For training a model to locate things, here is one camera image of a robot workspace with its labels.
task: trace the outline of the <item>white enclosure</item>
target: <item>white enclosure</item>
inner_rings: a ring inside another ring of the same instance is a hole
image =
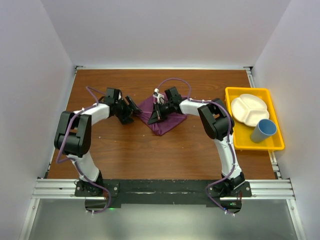
[[[74,66],[253,66],[270,89],[308,239],[319,239],[320,3],[311,0],[0,0],[0,239],[18,239],[53,153]]]
[[[268,88],[286,143],[276,153],[282,177],[291,178],[308,239],[319,239],[320,2],[292,0],[254,65]]]
[[[253,66],[289,0],[42,0],[73,64]]]

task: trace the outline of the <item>cable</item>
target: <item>cable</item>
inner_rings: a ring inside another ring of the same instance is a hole
[[[84,175],[84,173],[83,173],[83,172],[81,171],[81,169],[79,168],[77,161],[76,161],[74,158],[70,157],[69,159],[72,160],[72,163],[74,164],[76,170],[79,172],[80,175],[82,175],[82,176],[84,177],[85,180],[87,180],[91,185],[93,185],[93,186],[95,186],[95,187],[97,187],[97,188],[99,188],[99,189],[102,189],[104,192],[107,193],[107,195],[108,195],[108,201],[107,201],[107,203],[105,204],[105,206],[104,206],[101,210],[97,210],[97,211],[87,210],[88,212],[93,213],[93,214],[102,213],[104,210],[106,210],[107,208],[110,207],[110,204],[111,204],[111,193],[110,193],[110,191],[109,191],[108,189],[106,189],[104,186],[100,186],[100,185],[94,183],[94,182],[91,181],[86,175]]]
[[[89,109],[95,108],[95,107],[98,106],[98,104],[99,104],[99,100],[97,99],[97,97],[94,95],[94,93],[93,93],[91,90],[96,91],[96,92],[101,93],[101,94],[104,94],[103,92],[101,92],[101,91],[99,91],[99,90],[96,90],[96,89],[94,89],[94,88],[92,88],[92,87],[89,87],[89,86],[86,86],[85,88],[86,88],[86,89],[88,90],[88,92],[93,96],[93,98],[94,98],[94,100],[95,100],[95,104],[92,105],[92,106],[83,108],[82,110],[80,110],[79,112],[77,112],[77,113],[70,119],[70,122],[69,122],[69,124],[68,124],[68,126],[67,126],[67,128],[66,128],[66,131],[65,131],[65,135],[64,135],[62,144],[61,144],[60,149],[59,149],[59,152],[58,152],[58,156],[57,156],[57,158],[56,158],[56,163],[57,163],[57,164],[61,164],[61,163],[65,162],[65,161],[71,160],[72,163],[74,164],[76,170],[79,172],[79,174],[80,174],[81,176],[83,176],[83,178],[84,178],[87,182],[89,182],[91,185],[93,185],[93,186],[95,186],[95,187],[97,187],[97,188],[102,189],[103,191],[105,191],[105,192],[107,193],[107,195],[108,195],[108,201],[107,201],[107,203],[105,204],[105,206],[104,206],[103,209],[98,210],[98,211],[89,210],[89,212],[91,212],[91,213],[93,213],[93,214],[98,214],[98,213],[103,212],[104,210],[106,210],[106,209],[110,206],[110,204],[111,204],[111,193],[110,193],[110,191],[109,191],[108,189],[106,189],[105,187],[100,186],[100,185],[94,183],[94,182],[91,181],[86,175],[84,175],[84,173],[83,173],[83,172],[81,171],[81,169],[79,168],[76,159],[74,159],[73,157],[67,157],[67,158],[65,158],[65,159],[60,159],[61,156],[62,156],[62,153],[63,153],[63,151],[64,151],[64,148],[65,148],[65,145],[66,145],[67,138],[68,138],[68,136],[69,136],[70,130],[71,130],[71,128],[72,128],[72,124],[73,124],[73,122],[75,121],[75,119],[76,119],[80,114],[84,113],[85,111],[87,111],[87,110],[89,110]]]
[[[190,98],[190,95],[191,95],[191,86],[190,86],[190,84],[189,84],[186,80],[183,80],[183,79],[180,79],[180,78],[176,78],[176,77],[168,78],[168,79],[162,81],[162,82],[159,84],[159,86],[157,87],[157,89],[160,89],[161,85],[164,84],[165,82],[169,81],[169,80],[178,80],[178,81],[181,81],[181,82],[184,82],[185,84],[187,84],[187,86],[189,87],[189,93],[188,93],[187,98],[188,98],[188,99]]]
[[[189,87],[189,94],[188,94],[188,96],[187,96],[188,101],[194,102],[194,103],[204,103],[204,104],[210,103],[210,104],[213,104],[213,105],[217,106],[218,108],[220,108],[221,110],[223,110],[224,113],[226,114],[226,117],[228,118],[228,123],[229,123],[229,124],[228,124],[228,131],[227,131],[227,144],[228,144],[228,146],[229,146],[229,148],[230,148],[230,151],[231,151],[231,154],[232,154],[232,168],[231,168],[231,171],[229,172],[228,175],[226,175],[226,176],[223,177],[222,179],[217,180],[217,181],[215,181],[215,182],[212,182],[212,183],[210,183],[208,186],[206,186],[206,188],[205,188],[205,193],[207,194],[207,196],[208,196],[220,209],[222,209],[223,211],[225,211],[225,213],[233,214],[232,212],[228,211],[228,210],[225,209],[223,206],[221,206],[221,204],[218,203],[218,202],[210,195],[210,193],[209,193],[209,188],[213,187],[213,186],[216,185],[216,184],[219,184],[219,183],[225,181],[228,177],[231,176],[231,174],[234,172],[234,170],[235,170],[235,168],[236,168],[236,155],[235,155],[235,152],[234,152],[234,150],[233,150],[233,148],[232,148],[232,145],[230,144],[230,133],[231,133],[231,128],[232,128],[231,117],[230,117],[228,111],[227,111],[224,107],[222,107],[220,104],[218,104],[218,103],[216,103],[216,102],[214,102],[214,101],[211,101],[211,100],[202,101],[202,100],[194,100],[194,99],[191,99],[191,98],[190,98],[190,95],[191,95],[191,90],[192,90],[192,88],[191,88],[190,84],[189,84],[187,81],[183,80],[183,79],[180,79],[180,78],[168,78],[168,79],[164,80],[163,82],[161,82],[157,88],[160,89],[161,85],[162,85],[163,83],[169,81],[169,80],[179,80],[179,81],[182,81],[182,82],[184,82],[185,84],[188,85],[188,87]]]

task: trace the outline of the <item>blue cup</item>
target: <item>blue cup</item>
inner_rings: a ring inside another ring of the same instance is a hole
[[[270,119],[262,119],[255,126],[250,138],[252,142],[258,144],[277,132],[276,124]]]

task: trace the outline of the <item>yellow tray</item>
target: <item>yellow tray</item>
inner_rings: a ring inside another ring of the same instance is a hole
[[[268,111],[270,113],[269,119],[276,124],[277,131],[275,135],[268,137],[266,140],[263,140],[260,143],[254,143],[253,141],[251,141],[250,135],[255,128],[246,126],[244,123],[241,123],[234,119],[234,147],[239,150],[283,150],[285,148],[285,143],[281,135],[269,90],[266,88],[227,87],[225,89],[225,101],[226,107],[231,115],[231,102],[241,94],[255,95],[261,98],[266,103]]]

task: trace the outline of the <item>white plate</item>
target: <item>white plate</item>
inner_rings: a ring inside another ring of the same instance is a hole
[[[241,94],[239,96],[249,109],[267,110],[267,104],[259,97],[252,94]]]
[[[257,96],[242,94],[231,102],[233,117],[249,127],[255,127],[262,119],[269,119],[266,103]]]

